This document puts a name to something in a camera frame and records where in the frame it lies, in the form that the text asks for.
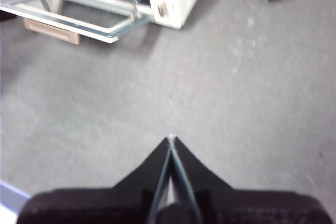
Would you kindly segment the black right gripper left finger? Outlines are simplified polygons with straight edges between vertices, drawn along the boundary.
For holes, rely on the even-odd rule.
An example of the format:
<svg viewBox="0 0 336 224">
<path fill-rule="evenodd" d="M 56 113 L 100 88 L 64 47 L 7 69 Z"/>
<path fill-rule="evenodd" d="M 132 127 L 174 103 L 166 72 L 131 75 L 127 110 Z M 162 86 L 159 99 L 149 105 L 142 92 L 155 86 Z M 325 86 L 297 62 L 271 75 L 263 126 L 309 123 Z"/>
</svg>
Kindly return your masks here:
<svg viewBox="0 0 336 224">
<path fill-rule="evenodd" d="M 167 138 L 113 187 L 62 188 L 34 195 L 17 223 L 146 223 L 164 166 Z"/>
</svg>

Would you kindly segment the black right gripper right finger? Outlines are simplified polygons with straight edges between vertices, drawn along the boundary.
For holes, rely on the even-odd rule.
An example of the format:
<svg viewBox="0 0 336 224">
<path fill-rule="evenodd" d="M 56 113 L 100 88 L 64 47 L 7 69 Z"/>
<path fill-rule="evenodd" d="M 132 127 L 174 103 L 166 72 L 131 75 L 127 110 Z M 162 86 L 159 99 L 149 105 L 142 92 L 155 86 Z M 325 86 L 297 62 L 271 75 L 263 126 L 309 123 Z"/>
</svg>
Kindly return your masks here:
<svg viewBox="0 0 336 224">
<path fill-rule="evenodd" d="M 203 223 L 332 223 L 316 198 L 280 190 L 237 189 L 208 169 L 179 139 L 172 154 Z"/>
</svg>

